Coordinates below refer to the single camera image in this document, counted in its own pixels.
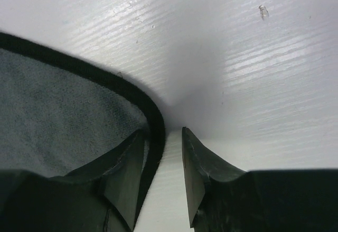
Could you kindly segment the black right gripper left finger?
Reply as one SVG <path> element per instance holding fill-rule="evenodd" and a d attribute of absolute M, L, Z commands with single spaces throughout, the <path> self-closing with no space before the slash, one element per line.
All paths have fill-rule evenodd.
<path fill-rule="evenodd" d="M 145 136 L 64 176 L 1 170 L 1 231 L 132 231 Z"/>

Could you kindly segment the yellow and black towel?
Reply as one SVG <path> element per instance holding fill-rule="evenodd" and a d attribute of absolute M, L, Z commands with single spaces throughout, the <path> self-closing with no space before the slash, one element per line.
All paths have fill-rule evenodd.
<path fill-rule="evenodd" d="M 137 130 L 145 146 L 135 225 L 166 141 L 156 104 L 119 75 L 1 34 L 1 170 L 64 176 Z"/>

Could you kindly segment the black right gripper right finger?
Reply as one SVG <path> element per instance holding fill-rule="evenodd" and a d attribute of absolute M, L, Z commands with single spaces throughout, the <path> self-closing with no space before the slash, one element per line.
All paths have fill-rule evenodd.
<path fill-rule="evenodd" d="M 337 231 L 337 170 L 243 171 L 182 129 L 195 231 Z"/>

